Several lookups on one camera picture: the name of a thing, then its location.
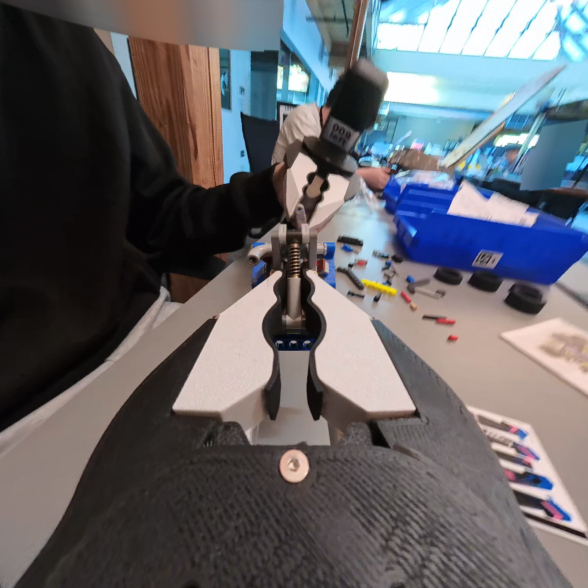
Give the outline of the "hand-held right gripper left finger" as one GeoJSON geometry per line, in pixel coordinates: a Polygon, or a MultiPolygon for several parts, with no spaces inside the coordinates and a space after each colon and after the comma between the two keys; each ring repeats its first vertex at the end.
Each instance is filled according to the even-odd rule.
{"type": "Polygon", "coordinates": [[[213,326],[172,410],[220,420],[263,420],[263,390],[274,351],[262,323],[277,302],[278,271],[223,311],[213,326]]]}

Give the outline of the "black office chair back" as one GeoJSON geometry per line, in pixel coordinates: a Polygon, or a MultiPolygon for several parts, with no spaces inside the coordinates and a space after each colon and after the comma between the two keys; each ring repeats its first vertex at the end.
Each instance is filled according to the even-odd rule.
{"type": "Polygon", "coordinates": [[[249,167],[260,173],[271,166],[272,154],[279,135],[279,122],[240,113],[242,133],[249,167]]]}

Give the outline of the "grey and blue lego chassis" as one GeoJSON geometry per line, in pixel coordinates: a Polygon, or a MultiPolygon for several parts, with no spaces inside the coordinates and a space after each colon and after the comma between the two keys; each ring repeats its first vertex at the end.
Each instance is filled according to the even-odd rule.
{"type": "Polygon", "coordinates": [[[296,229],[282,222],[272,231],[269,243],[255,242],[247,257],[252,267],[252,289],[275,271],[282,273],[279,288],[280,310],[270,314],[270,342],[278,352],[307,351],[319,338],[320,321],[311,307],[312,281],[308,271],[319,278],[328,273],[328,260],[334,257],[334,243],[319,243],[317,232],[307,225],[296,229]]]}

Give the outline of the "closed lego instruction booklet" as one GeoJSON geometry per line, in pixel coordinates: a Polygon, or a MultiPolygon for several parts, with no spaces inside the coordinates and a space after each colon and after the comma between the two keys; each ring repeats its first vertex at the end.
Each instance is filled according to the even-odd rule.
{"type": "Polygon", "coordinates": [[[503,332],[499,337],[587,395],[587,330],[556,318],[503,332]]]}

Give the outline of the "white paper bag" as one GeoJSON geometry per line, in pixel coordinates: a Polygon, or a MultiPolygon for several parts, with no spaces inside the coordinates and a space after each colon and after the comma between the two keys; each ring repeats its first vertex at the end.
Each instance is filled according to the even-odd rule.
{"type": "Polygon", "coordinates": [[[486,198],[480,189],[465,180],[460,184],[447,214],[523,227],[533,226],[539,217],[539,213],[531,211],[527,205],[497,192],[486,198]]]}

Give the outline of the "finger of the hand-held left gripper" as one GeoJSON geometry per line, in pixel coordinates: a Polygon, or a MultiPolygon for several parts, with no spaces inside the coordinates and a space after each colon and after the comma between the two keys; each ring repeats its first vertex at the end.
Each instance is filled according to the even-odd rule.
{"type": "Polygon", "coordinates": [[[327,189],[312,199],[312,213],[309,217],[310,228],[324,228],[346,202],[350,186],[350,178],[337,174],[329,174],[326,181],[327,189]]]}
{"type": "Polygon", "coordinates": [[[309,177],[313,179],[317,164],[303,152],[299,152],[290,162],[288,159],[285,177],[284,211],[288,221],[294,221],[296,210],[305,199],[305,190],[309,185],[309,177]]]}

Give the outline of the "wooden panel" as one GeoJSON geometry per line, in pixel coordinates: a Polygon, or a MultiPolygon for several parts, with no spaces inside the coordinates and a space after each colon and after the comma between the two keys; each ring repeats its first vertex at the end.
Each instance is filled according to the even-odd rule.
{"type": "Polygon", "coordinates": [[[171,147],[180,174],[202,187],[224,183],[218,48],[131,36],[138,100],[171,147]]]}

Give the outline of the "blue plastic storage bin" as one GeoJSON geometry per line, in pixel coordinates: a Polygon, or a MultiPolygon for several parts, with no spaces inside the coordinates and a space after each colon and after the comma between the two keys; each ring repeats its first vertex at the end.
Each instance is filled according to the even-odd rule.
{"type": "Polygon", "coordinates": [[[531,227],[446,215],[397,213],[396,236],[414,262],[551,285],[587,253],[587,235],[540,213],[531,227]]]}
{"type": "Polygon", "coordinates": [[[393,176],[382,192],[384,210],[390,214],[424,214],[431,210],[446,211],[457,194],[455,182],[418,183],[393,176]]]}

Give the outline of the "lego sticker sheet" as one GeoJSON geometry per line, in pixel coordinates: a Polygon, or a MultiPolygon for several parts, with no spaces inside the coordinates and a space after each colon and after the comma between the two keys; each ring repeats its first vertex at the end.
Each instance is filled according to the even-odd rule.
{"type": "Polygon", "coordinates": [[[587,546],[587,524],[530,423],[467,406],[503,469],[526,520],[587,546]]]}

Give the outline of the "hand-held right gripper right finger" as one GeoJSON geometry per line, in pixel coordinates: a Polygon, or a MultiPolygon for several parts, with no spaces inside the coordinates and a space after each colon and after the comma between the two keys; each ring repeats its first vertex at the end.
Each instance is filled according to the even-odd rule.
{"type": "Polygon", "coordinates": [[[309,355],[306,394],[314,420],[413,417],[416,406],[387,351],[377,321],[314,272],[307,319],[318,335],[309,355]]]}

